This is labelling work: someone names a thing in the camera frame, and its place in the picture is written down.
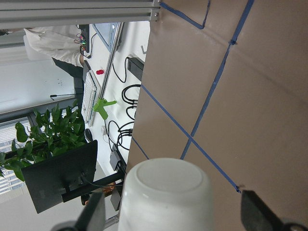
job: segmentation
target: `keyboard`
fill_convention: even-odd
[[[86,82],[84,86],[83,101],[81,114],[86,124],[89,127],[92,126],[95,112],[93,106],[98,99],[101,87],[96,79],[96,76],[92,70],[87,73]]]

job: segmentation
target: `black monitor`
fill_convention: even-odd
[[[38,162],[22,169],[37,213],[63,201],[69,193],[93,182],[97,159],[97,141]]]

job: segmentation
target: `blue tape line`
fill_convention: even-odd
[[[240,192],[238,186],[231,180],[231,178],[219,167],[219,165],[204,151],[201,146],[191,137],[191,135],[173,118],[173,116],[163,107],[163,105],[141,84],[141,87],[152,98],[152,100],[165,112],[165,114],[177,125],[177,127],[185,134],[185,136],[202,152],[202,154],[214,165],[214,167],[227,179],[227,181]]]
[[[215,88],[216,88],[216,86],[217,86],[217,84],[218,84],[218,82],[220,80],[220,77],[221,77],[222,72],[224,70],[225,63],[226,63],[226,60],[227,60],[227,57],[228,57],[228,54],[229,54],[229,51],[230,51],[230,47],[231,47],[231,45],[234,45],[236,43],[236,40],[237,40],[237,38],[238,38],[242,28],[243,28],[243,25],[244,25],[244,23],[246,21],[246,18],[248,16],[249,12],[250,12],[250,9],[251,9],[253,3],[254,3],[254,0],[248,0],[247,4],[245,6],[245,9],[244,9],[244,11],[242,13],[240,21],[239,21],[239,23],[238,23],[238,25],[237,25],[237,27],[235,29],[235,32],[234,32],[234,34],[232,36],[231,41],[229,42],[227,51],[226,51],[226,53],[225,53],[225,55],[224,55],[224,57],[222,59],[222,62],[221,62],[220,66],[219,66],[219,69],[218,69],[218,72],[217,72],[217,74],[215,76],[215,79],[214,79],[214,81],[212,83],[210,91],[209,91],[209,93],[208,93],[208,95],[206,97],[205,103],[203,104],[202,109],[200,111],[200,114],[199,114],[199,116],[197,118],[197,121],[196,121],[196,123],[195,123],[195,125],[194,125],[194,127],[192,129],[192,132],[191,132],[191,136],[192,137],[195,135],[195,133],[196,133],[198,127],[199,127],[201,119],[202,119],[202,117],[203,117],[203,115],[204,115],[204,113],[205,113],[205,111],[206,111],[206,109],[207,109],[207,107],[209,105],[210,99],[211,99],[211,97],[212,97],[212,95],[214,93],[214,90],[215,90]],[[191,145],[191,141],[188,140],[186,145],[185,145],[185,148],[183,150],[183,153],[182,153],[182,155],[180,157],[181,159],[184,159],[184,157],[185,157],[185,155],[186,155],[190,145]]]
[[[186,14],[184,14],[183,12],[178,11],[178,10],[172,8],[171,6],[165,4],[164,2],[161,2],[161,3],[160,3],[160,6],[163,7],[163,8],[165,8],[166,10],[168,10],[168,11],[170,11],[170,12],[176,14],[177,16],[181,17],[182,19],[186,20],[187,22],[189,22],[190,24],[194,25],[196,28],[198,28],[198,29],[201,30],[201,29],[203,29],[203,28],[205,27],[205,22],[206,22],[208,10],[209,10],[210,4],[211,4],[210,2],[211,2],[210,0],[208,0],[208,2],[207,2],[206,14],[205,14],[205,18],[204,18],[204,20],[203,20],[202,25],[199,24],[199,23],[197,23],[196,21],[194,21],[194,20],[191,19],[190,17],[188,17],[188,16],[187,16]]]
[[[141,148],[141,146],[138,144],[138,142],[135,140],[134,137],[131,137],[133,139],[133,141],[136,143],[136,145],[139,147],[139,149],[142,151],[142,153],[144,154],[144,156],[149,160],[150,158],[145,154],[144,150]]]

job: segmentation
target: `green plant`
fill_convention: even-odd
[[[14,139],[11,152],[0,152],[0,166],[13,170],[17,178],[25,181],[21,168],[84,145],[86,140],[83,117],[80,109],[72,111],[76,104],[77,101],[66,108],[64,117],[62,116],[63,110],[59,108],[58,104],[51,112],[47,110],[43,115],[34,109],[38,125],[32,126],[30,130],[27,128],[30,132],[29,135],[21,123],[16,123],[17,140],[25,142],[25,146],[20,146]]]

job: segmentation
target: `green clamp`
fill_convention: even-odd
[[[106,120],[108,118],[108,114],[104,107],[112,104],[116,104],[116,101],[108,102],[106,99],[98,99],[96,104],[93,106],[93,111],[99,112],[103,120]]]

